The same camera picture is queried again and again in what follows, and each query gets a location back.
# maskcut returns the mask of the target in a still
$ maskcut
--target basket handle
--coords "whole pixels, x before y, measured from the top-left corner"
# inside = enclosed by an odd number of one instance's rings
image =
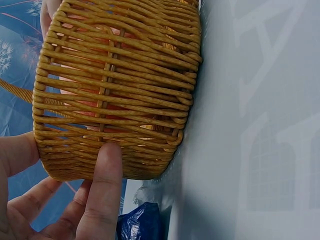
[[[9,93],[17,96],[18,98],[24,100],[25,102],[32,104],[32,94],[33,92],[28,89],[24,89],[15,85],[12,85],[0,78],[0,87],[7,90]]]

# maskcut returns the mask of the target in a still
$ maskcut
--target dandelion print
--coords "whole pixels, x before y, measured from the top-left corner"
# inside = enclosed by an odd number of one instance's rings
[[[42,0],[33,0],[31,3],[31,8],[26,12],[31,16],[40,16]]]
[[[10,67],[13,51],[11,44],[0,39],[0,77]]]

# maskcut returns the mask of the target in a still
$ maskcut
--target finger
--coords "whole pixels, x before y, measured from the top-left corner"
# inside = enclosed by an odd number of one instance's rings
[[[89,195],[91,181],[85,180],[75,193],[72,202],[65,208],[60,219],[41,231],[44,236],[54,240],[72,240],[76,237],[76,231],[83,216]]]
[[[0,163],[7,177],[16,175],[39,160],[33,132],[0,137]]]
[[[58,10],[62,0],[49,0],[47,1],[48,13],[51,19],[54,18],[56,11]]]
[[[5,168],[1,165],[0,159],[0,239],[4,239],[3,234],[10,231],[7,219],[7,202],[8,202],[8,178]]]
[[[55,12],[60,6],[62,0],[44,0],[42,1],[40,11],[40,25],[42,31],[43,40],[45,39],[49,30],[51,20],[54,17]]]
[[[102,146],[96,161],[93,182],[76,239],[115,239],[122,188],[121,149],[115,143]]]
[[[43,41],[46,38],[50,23],[51,23],[51,17],[48,12],[47,1],[43,0],[41,5],[41,11],[40,11],[40,26],[41,26]]]
[[[8,202],[8,207],[16,209],[29,223],[42,211],[48,200],[57,192],[61,182],[47,177],[22,196]]]

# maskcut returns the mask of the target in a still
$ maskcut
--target yellow wicker basket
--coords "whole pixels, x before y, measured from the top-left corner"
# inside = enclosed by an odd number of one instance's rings
[[[198,0],[64,0],[33,90],[34,136],[49,175],[92,179],[106,142],[121,146],[125,178],[161,175],[193,104],[200,34]],[[27,90],[0,83],[31,102]]]

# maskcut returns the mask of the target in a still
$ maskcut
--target blue plastic bag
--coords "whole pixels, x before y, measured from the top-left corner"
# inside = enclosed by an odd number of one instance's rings
[[[161,240],[162,232],[158,204],[150,202],[119,216],[116,226],[117,240]]]

